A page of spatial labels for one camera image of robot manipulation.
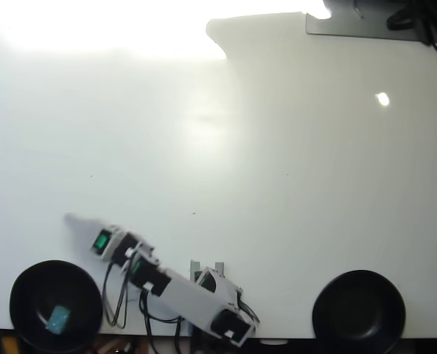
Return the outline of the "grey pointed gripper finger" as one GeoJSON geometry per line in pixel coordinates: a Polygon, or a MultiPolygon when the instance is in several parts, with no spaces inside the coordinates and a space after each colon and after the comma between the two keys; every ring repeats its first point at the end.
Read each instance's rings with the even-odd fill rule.
{"type": "Polygon", "coordinates": [[[96,237],[105,227],[105,223],[100,219],[84,218],[76,213],[66,213],[63,219],[77,237],[96,237]]]}

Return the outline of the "grey gripper body green label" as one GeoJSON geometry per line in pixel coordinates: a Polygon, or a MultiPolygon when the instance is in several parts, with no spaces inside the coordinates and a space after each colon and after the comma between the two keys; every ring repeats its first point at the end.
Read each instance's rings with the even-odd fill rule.
{"type": "Polygon", "coordinates": [[[96,234],[91,251],[100,257],[101,261],[110,261],[125,235],[126,230],[121,226],[102,226],[96,234]]]}

